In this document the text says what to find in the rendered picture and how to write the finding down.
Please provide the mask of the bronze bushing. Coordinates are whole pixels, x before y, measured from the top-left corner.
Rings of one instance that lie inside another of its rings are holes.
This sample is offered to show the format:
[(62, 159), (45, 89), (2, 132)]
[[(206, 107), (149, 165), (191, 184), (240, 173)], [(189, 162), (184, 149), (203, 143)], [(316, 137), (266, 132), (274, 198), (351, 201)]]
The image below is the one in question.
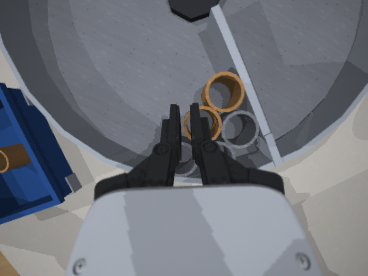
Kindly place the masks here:
[[(209, 115), (211, 116), (211, 118), (212, 118), (212, 127), (210, 129), (210, 132), (211, 132), (212, 140), (215, 140), (221, 132), (221, 128), (222, 128), (221, 117), (219, 116), (217, 111), (215, 111), (211, 107), (199, 106), (199, 110), (204, 110), (207, 113), (209, 113)], [(191, 132), (189, 131), (189, 129), (187, 127), (187, 120), (188, 120), (189, 116), (190, 116), (190, 111), (187, 113), (187, 115), (184, 118), (183, 127), (184, 127), (184, 132), (185, 132), (186, 136), (189, 138), (189, 140), (191, 140)]]
[[(230, 91), (229, 103), (222, 109), (213, 105), (209, 98), (209, 87), (213, 83), (222, 83)], [(243, 101), (245, 96), (245, 87), (242, 80), (234, 73), (231, 72), (220, 72), (212, 76), (212, 78), (207, 82), (202, 91), (202, 102), (204, 106), (211, 107), (217, 112), (230, 112), (236, 109)]]
[(31, 163), (23, 144), (0, 147), (0, 152), (0, 173)]

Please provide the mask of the grey steel bushing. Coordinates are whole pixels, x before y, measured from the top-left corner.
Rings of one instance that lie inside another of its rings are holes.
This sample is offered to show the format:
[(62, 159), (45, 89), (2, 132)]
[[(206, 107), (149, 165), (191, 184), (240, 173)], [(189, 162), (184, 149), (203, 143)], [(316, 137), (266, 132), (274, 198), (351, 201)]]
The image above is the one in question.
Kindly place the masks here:
[[(234, 115), (240, 117), (243, 126), (242, 131), (237, 137), (227, 140), (224, 131), (225, 125), (227, 121)], [(218, 137), (222, 139), (225, 143), (227, 143), (229, 146), (238, 149), (246, 148), (249, 145), (253, 144), (253, 142), (257, 139), (259, 134), (259, 123), (256, 117), (250, 112), (243, 110), (236, 110), (224, 112), (219, 116), (221, 117), (222, 128)]]
[(214, 141), (216, 141), (219, 145), (223, 145), (224, 153), (226, 153), (227, 155), (229, 155), (230, 157), (232, 157), (233, 159), (236, 160), (236, 158), (235, 158), (235, 152), (233, 151), (233, 149), (232, 149), (231, 146), (229, 146), (227, 143), (225, 143), (219, 137), (217, 137)]
[[(192, 150), (191, 140), (188, 137), (181, 136), (181, 145), (187, 146)], [(178, 166), (175, 168), (176, 177), (185, 177), (194, 172), (197, 168), (195, 160), (191, 159), (186, 162), (179, 162)]]

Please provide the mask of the blue open-top crate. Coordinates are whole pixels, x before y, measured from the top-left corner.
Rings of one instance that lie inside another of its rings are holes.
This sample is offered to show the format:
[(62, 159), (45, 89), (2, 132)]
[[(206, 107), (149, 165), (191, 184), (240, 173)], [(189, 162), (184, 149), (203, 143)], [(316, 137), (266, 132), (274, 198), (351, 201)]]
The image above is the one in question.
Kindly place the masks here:
[(15, 144), (32, 161), (0, 173), (0, 224), (59, 205), (82, 188), (44, 115), (21, 87), (0, 83), (0, 147)]

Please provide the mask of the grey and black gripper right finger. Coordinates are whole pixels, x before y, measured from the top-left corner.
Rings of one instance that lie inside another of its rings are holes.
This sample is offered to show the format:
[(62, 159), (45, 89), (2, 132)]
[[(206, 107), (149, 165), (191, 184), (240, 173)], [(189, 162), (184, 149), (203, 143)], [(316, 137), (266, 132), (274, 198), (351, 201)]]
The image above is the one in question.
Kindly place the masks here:
[(200, 117), (198, 103), (190, 105), (190, 127), (192, 159), (200, 167), (203, 185), (259, 184), (274, 188), (285, 195), (284, 182), (279, 174), (246, 168), (220, 150), (219, 144), (211, 138), (208, 117)]

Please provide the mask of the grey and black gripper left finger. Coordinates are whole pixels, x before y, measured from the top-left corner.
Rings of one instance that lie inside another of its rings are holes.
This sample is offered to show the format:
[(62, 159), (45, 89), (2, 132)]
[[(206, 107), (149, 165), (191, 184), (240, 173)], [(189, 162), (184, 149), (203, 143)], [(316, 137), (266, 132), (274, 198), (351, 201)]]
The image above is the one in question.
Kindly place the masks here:
[(162, 120), (160, 143), (153, 147), (152, 154), (129, 173), (100, 180), (94, 189), (94, 200), (124, 188), (173, 186), (179, 160), (182, 160), (180, 109), (179, 105), (170, 104), (169, 119)]

